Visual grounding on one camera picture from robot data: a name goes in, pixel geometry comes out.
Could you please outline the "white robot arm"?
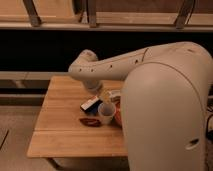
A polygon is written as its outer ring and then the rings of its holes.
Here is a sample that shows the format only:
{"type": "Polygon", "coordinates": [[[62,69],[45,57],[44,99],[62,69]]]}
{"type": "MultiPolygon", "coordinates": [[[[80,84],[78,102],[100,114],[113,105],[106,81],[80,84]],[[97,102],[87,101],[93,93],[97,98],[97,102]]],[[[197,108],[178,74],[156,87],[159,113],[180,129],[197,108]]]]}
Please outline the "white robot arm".
{"type": "Polygon", "coordinates": [[[204,171],[213,58],[193,42],[156,45],[100,60],[84,50],[72,78],[96,92],[122,80],[121,117],[130,171],[204,171]]]}

